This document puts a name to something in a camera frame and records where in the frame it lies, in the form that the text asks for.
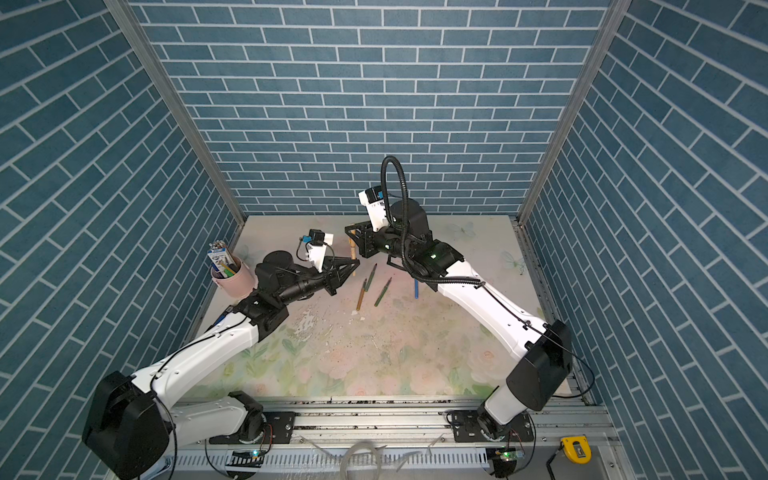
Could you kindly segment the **box in pen cup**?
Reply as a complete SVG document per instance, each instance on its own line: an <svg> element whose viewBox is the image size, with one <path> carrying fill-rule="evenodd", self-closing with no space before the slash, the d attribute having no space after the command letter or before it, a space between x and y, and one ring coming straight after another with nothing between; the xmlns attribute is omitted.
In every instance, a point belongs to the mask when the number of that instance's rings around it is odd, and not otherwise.
<svg viewBox="0 0 768 480"><path fill-rule="evenodd" d="M213 269L222 279L231 278L239 270L234 257L223 241L217 240L211 243L207 256L212 263Z"/></svg>

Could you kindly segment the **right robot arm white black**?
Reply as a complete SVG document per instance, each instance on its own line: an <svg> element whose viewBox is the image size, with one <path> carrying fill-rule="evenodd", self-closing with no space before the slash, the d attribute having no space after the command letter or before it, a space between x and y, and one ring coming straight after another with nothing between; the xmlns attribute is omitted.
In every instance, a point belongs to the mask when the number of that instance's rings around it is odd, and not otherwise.
<svg viewBox="0 0 768 480"><path fill-rule="evenodd" d="M375 189L359 199L369 218L345 232L360 255L387 255L389 265L466 310L515 359L513 370L478 409L481 431L496 440L526 411L542 410L573 369L569 327L525 311L485 281L458 250L433 236L416 201L390 205Z"/></svg>

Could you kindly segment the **aluminium rail frame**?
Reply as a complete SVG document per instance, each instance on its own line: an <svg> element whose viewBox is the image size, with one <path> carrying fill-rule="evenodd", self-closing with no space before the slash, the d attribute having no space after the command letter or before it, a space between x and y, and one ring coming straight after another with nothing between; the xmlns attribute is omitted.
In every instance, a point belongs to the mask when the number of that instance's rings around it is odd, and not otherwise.
<svg viewBox="0 0 768 480"><path fill-rule="evenodd" d="M406 444L437 437L448 437L457 443L444 414L449 410L477 410L481 406L459 398L277 399L261 405L263 412L296 413L289 444L298 443L302 437L309 440L326 438L334 444L376 438ZM553 407L526 413L533 422L534 440L510 442L533 447L559 444L563 437L585 434L592 439L596 451L603 455L610 477L633 478L627 452L604 408L571 404L561 399Z"/></svg>

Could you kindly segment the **yellow tape measure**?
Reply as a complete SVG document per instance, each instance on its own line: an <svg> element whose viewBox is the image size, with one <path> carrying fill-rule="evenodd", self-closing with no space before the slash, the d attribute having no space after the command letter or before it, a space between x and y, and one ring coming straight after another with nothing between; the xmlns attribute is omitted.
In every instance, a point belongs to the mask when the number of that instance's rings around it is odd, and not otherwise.
<svg viewBox="0 0 768 480"><path fill-rule="evenodd" d="M586 436L568 436L561 439L561 450L573 464L586 465L592 459L592 451Z"/></svg>

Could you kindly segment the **blue stapler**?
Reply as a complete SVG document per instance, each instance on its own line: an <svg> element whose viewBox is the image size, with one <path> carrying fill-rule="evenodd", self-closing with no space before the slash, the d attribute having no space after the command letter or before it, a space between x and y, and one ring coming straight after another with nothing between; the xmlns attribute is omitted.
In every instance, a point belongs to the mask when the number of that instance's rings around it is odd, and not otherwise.
<svg viewBox="0 0 768 480"><path fill-rule="evenodd" d="M220 314L220 315L217 317L217 319L216 319L216 320L215 320L215 321L212 323L212 325L209 327L209 329L211 329L211 328L215 327L215 326L216 326L216 325L218 325L218 324L219 324L221 321L223 321L223 320L226 318L226 316L227 316L227 315L229 315L229 314L231 313L231 311L232 311L232 307L231 307L231 306L227 307L227 308L226 308L226 309L225 309L225 310L224 310L224 311L223 311L223 312L222 312L222 313L221 313L221 314Z"/></svg>

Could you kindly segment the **brown pen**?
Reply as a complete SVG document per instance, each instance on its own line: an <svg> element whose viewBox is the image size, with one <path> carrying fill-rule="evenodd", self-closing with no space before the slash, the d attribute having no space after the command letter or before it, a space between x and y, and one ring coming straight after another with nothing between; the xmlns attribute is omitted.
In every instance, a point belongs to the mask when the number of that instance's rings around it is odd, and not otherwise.
<svg viewBox="0 0 768 480"><path fill-rule="evenodd" d="M355 310L358 311L358 312L361 310L363 299L364 299L364 295L365 295L365 293L367 291L367 282L368 282L367 280L363 280L363 283L362 283L361 288L360 288L360 292L359 292L359 295L358 295L358 299L357 299L357 303L356 303L356 308L355 308Z"/></svg>
<svg viewBox="0 0 768 480"><path fill-rule="evenodd" d="M351 238L348 239L348 242L349 242L349 245L350 245L350 258L353 259L353 260L356 260L357 259L357 246L356 246L356 243ZM356 276L356 271L354 271L352 273L352 276L353 277Z"/></svg>

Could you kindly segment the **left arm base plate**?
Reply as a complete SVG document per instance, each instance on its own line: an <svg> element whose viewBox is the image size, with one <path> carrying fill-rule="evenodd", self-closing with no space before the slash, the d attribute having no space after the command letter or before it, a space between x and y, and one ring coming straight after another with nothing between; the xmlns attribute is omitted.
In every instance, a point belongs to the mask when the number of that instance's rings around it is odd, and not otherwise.
<svg viewBox="0 0 768 480"><path fill-rule="evenodd" d="M212 437L209 442L214 445L289 444L295 419L296 413L290 411L249 414L235 433Z"/></svg>

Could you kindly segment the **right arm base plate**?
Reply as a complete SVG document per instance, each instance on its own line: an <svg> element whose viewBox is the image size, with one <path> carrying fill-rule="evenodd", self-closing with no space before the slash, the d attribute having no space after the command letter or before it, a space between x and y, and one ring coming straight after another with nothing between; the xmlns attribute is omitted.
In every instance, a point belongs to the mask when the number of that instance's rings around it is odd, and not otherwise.
<svg viewBox="0 0 768 480"><path fill-rule="evenodd" d="M515 416L506 424L496 422L482 407L477 410L449 410L444 414L454 441L478 442L532 442L535 438L533 422L526 412Z"/></svg>

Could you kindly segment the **pink pen holder cup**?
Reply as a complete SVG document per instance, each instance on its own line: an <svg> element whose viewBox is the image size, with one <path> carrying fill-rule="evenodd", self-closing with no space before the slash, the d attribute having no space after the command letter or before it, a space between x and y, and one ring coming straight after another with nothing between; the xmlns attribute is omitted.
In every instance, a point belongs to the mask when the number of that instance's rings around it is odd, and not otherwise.
<svg viewBox="0 0 768 480"><path fill-rule="evenodd" d="M256 278L241 259L235 256L234 261L238 271L233 276L224 278L214 267L211 267L211 279L229 297L243 299L256 287Z"/></svg>

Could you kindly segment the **dark green pen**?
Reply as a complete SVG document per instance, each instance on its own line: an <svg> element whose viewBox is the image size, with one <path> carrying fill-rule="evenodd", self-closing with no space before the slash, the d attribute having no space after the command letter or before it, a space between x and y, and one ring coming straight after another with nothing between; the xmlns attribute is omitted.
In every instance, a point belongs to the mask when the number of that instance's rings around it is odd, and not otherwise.
<svg viewBox="0 0 768 480"><path fill-rule="evenodd" d="M372 282L374 280L374 276L375 276L376 270L377 270L377 264L374 263L374 265L373 265L373 267L372 267L372 269L370 271L370 274L368 275L368 278L367 278L367 280L364 283L364 291L365 292L368 292L369 289L371 288L371 284L372 284Z"/></svg>

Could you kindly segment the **light green pen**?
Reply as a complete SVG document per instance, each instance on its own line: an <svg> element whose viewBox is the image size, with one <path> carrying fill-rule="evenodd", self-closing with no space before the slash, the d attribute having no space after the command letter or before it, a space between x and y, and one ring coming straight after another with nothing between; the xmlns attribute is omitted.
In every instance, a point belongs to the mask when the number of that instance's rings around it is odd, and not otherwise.
<svg viewBox="0 0 768 480"><path fill-rule="evenodd" d="M383 298L385 297L385 295L386 295L386 293L387 293L387 291L388 291L388 289L389 289L389 287L390 287L390 285L392 283L392 280L393 280L393 277L390 277L386 281L386 283L382 287L382 290L380 291L378 297L376 298L376 300L374 302L374 307L378 307L380 305L380 303L382 302Z"/></svg>

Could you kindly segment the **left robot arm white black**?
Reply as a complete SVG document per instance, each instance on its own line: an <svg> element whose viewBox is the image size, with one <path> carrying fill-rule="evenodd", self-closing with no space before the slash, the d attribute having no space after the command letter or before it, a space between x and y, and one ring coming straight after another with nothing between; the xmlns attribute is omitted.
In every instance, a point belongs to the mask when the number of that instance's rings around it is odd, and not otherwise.
<svg viewBox="0 0 768 480"><path fill-rule="evenodd" d="M196 340L168 357L124 375L105 376L93 394L82 440L120 479L136 479L179 447L228 436L260 442L262 405L242 391L185 407L178 401L241 351L265 340L289 316L288 306L324 290L336 294L357 259L326 257L320 269L298 265L277 250L255 268L257 286Z"/></svg>

